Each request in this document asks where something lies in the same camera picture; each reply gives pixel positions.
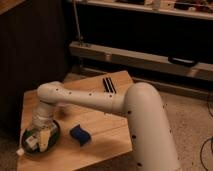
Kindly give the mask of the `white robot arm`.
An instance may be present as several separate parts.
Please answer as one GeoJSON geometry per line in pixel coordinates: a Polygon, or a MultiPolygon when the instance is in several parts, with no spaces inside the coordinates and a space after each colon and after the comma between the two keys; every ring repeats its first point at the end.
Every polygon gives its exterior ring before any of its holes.
{"type": "Polygon", "coordinates": [[[181,168],[175,142],[160,94],[151,84],[132,84],[124,94],[69,90],[59,82],[38,87],[38,106],[32,124],[38,129],[53,123],[57,104],[75,104],[128,119],[138,171],[178,171],[181,168]]]}

